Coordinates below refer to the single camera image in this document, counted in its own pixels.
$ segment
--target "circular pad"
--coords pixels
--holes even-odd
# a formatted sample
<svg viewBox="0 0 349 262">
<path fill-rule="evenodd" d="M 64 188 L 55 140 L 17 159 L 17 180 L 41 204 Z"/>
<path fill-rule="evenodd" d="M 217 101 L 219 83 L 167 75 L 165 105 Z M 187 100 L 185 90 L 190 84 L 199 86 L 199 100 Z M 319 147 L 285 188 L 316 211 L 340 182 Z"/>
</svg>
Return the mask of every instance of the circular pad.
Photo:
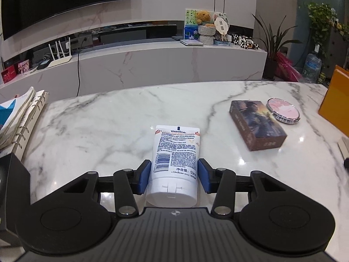
<svg viewBox="0 0 349 262">
<path fill-rule="evenodd" d="M 44 227 L 52 231 L 67 231 L 81 221 L 81 214 L 72 208 L 54 208 L 46 211 L 41 217 Z"/>
<path fill-rule="evenodd" d="M 103 240 L 110 228 L 111 216 L 103 206 L 70 193 L 34 203 L 16 223 L 24 249 L 44 255 L 86 250 Z"/>
<path fill-rule="evenodd" d="M 239 225 L 253 244 L 282 255 L 324 250 L 335 228 L 330 211 L 296 191 L 257 196 L 242 209 Z"/>
</svg>

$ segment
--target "blue wall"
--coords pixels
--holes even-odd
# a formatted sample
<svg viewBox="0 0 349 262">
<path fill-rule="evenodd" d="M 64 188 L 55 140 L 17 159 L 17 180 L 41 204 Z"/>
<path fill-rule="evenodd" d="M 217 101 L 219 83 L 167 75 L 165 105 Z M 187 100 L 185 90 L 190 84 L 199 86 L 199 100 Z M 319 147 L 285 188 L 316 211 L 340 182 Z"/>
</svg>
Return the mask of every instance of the blue wall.
<svg viewBox="0 0 349 262">
<path fill-rule="evenodd" d="M 288 56 L 294 62 L 294 64 L 298 62 L 298 64 L 295 64 L 297 67 L 302 67 L 304 65 L 309 50 L 309 46 L 306 48 L 310 25 L 306 5 L 309 2 L 330 4 L 330 6 L 336 10 L 339 21 L 344 22 L 345 0 L 298 0 L 296 16 L 296 25 L 298 25 L 298 27 L 294 29 L 293 39 L 299 39 L 303 42 L 303 44 L 292 44 L 290 54 Z"/>
</svg>

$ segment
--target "tube cap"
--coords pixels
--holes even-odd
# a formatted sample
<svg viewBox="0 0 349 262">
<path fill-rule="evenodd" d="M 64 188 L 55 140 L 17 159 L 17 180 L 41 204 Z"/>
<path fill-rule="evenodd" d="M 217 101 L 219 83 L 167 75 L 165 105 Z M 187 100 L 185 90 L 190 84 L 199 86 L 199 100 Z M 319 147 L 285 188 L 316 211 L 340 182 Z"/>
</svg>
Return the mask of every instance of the tube cap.
<svg viewBox="0 0 349 262">
<path fill-rule="evenodd" d="M 145 199 L 162 208 L 192 207 L 198 200 L 198 183 L 181 178 L 157 178 L 149 181 Z"/>
</svg>

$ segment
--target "paper stack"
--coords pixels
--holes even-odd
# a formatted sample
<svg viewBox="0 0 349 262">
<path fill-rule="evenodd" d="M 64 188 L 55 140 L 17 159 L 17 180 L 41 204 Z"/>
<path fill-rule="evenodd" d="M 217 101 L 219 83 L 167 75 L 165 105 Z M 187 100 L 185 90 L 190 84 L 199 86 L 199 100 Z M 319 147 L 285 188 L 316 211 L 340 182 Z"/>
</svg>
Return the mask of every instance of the paper stack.
<svg viewBox="0 0 349 262">
<path fill-rule="evenodd" d="M 0 105 L 0 157 L 14 153 L 22 159 L 34 124 L 48 93 L 31 87 L 24 95 Z"/>
</svg>

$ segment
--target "teddy bear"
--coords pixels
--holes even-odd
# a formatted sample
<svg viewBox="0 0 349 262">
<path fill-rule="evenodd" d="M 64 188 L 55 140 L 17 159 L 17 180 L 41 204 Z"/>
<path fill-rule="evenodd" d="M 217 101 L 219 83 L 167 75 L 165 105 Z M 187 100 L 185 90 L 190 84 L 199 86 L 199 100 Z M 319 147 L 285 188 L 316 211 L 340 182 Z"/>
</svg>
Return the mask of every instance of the teddy bear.
<svg viewBox="0 0 349 262">
<path fill-rule="evenodd" d="M 210 23 L 211 16 L 208 11 L 198 11 L 196 13 L 196 19 L 198 25 L 203 25 L 203 23 Z"/>
</svg>

